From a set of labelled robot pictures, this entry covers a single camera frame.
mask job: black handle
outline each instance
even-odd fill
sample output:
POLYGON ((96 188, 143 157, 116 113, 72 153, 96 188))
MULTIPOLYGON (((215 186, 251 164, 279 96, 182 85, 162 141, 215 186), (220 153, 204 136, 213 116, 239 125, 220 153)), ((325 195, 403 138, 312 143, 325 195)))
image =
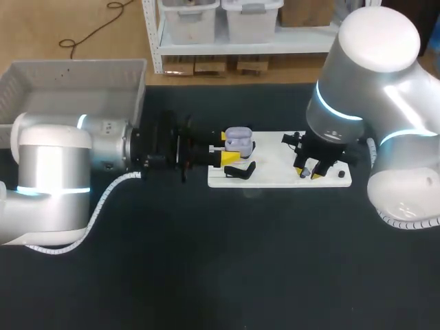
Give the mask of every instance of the black handle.
POLYGON ((256 162, 249 164, 247 169, 241 170, 240 168, 233 166, 225 166, 225 174, 229 177, 237 177, 239 179, 247 180, 251 177, 252 173, 255 171, 256 162))

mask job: white tray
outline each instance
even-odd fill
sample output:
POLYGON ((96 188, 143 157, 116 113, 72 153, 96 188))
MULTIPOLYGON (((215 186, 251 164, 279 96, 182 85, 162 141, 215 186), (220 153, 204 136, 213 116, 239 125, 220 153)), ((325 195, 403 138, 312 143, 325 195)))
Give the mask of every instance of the white tray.
MULTIPOLYGON (((256 162, 256 168, 248 180, 226 177, 223 168, 208 167, 208 185, 211 188, 325 188, 349 187, 351 175, 349 166, 337 162, 325 177, 315 180, 310 176, 301 179, 294 168, 295 152, 285 143, 281 143, 283 134, 295 132, 254 132, 252 135, 256 148, 249 159, 235 162, 231 166, 246 169, 249 163, 256 162), (345 171, 343 178, 339 171, 345 171)), ((311 171, 317 161, 308 159, 306 167, 311 171)))

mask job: plastic lid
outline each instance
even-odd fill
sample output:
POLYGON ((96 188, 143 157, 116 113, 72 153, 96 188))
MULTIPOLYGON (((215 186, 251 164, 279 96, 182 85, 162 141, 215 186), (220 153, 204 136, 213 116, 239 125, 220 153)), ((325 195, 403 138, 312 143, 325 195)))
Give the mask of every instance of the plastic lid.
POLYGON ((386 7, 352 12, 339 30, 345 54, 375 72, 396 72, 414 63, 420 49, 416 27, 403 14, 386 7))
POLYGON ((91 149, 91 138, 88 132, 72 126, 36 125, 23 130, 19 145, 91 149))
POLYGON ((284 5, 284 0, 222 0, 221 7, 224 10, 237 11, 243 10, 243 6, 264 5, 266 10, 278 9, 284 5))

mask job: white plastic basket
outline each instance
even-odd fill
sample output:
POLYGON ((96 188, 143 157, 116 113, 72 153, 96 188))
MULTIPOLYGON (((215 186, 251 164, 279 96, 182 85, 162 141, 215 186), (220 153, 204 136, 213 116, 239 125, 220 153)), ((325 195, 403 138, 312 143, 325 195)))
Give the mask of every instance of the white plastic basket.
POLYGON ((284 0, 221 0, 231 43, 269 43, 284 0))
POLYGON ((146 60, 17 61, 0 77, 0 149, 23 112, 102 114, 139 125, 146 60))
POLYGON ((188 45, 214 43, 215 10, 220 0, 208 5, 181 5, 168 7, 159 1, 165 12, 166 24, 173 43, 188 45))

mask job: white robotic arm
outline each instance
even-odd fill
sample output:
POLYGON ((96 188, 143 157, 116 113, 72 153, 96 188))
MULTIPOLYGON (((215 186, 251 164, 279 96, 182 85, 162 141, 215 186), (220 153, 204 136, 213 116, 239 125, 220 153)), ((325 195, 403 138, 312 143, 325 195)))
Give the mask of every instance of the white robotic arm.
POLYGON ((402 229, 440 224, 440 82, 417 62, 419 46, 415 26, 394 10, 350 14, 307 108, 310 130, 299 151, 307 156, 307 145, 321 145, 323 162, 313 174, 325 175, 328 154, 370 127, 379 148, 368 197, 402 229))

